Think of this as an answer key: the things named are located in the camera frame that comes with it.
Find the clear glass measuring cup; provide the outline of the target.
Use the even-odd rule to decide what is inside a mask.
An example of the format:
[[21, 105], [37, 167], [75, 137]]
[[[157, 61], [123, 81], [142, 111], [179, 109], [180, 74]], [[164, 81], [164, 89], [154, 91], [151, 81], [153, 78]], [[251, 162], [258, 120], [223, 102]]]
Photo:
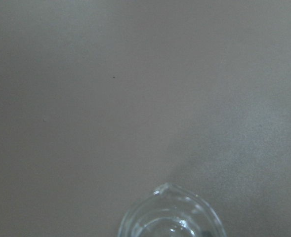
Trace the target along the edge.
[[199, 195], [173, 183], [156, 187], [123, 216], [119, 237], [225, 237], [214, 209]]

